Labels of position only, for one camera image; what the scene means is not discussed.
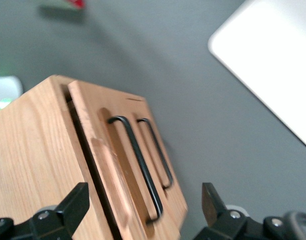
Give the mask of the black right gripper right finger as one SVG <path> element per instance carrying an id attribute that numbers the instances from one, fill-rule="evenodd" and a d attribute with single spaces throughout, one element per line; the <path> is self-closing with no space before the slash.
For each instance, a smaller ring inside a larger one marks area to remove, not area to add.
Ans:
<path id="1" fill-rule="evenodd" d="M 269 216 L 257 222 L 237 209 L 228 209 L 214 185 L 202 183 L 201 207 L 207 226 L 195 240 L 295 240 L 282 217 Z"/>

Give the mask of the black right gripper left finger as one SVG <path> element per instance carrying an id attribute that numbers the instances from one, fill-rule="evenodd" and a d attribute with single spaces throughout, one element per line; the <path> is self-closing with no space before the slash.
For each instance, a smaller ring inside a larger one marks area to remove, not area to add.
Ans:
<path id="1" fill-rule="evenodd" d="M 71 240 L 89 208 L 89 185 L 79 182 L 53 210 L 38 211 L 17 225 L 0 218 L 0 240 Z"/>

